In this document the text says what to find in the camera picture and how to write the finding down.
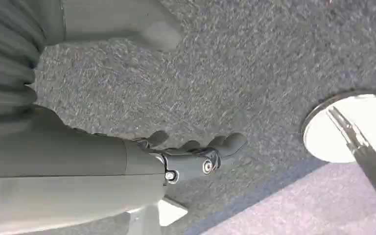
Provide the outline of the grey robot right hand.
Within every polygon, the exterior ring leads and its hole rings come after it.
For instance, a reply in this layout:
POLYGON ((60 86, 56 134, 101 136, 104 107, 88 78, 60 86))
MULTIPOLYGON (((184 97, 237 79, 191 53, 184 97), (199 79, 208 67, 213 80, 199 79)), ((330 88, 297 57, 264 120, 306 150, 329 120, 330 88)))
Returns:
POLYGON ((30 85, 47 46, 117 37, 170 50, 184 36, 158 0, 0 0, 0 235, 123 212, 130 235, 159 235, 167 186, 214 173, 246 145, 233 133, 158 149, 164 131, 133 140, 88 133, 36 104, 30 85))

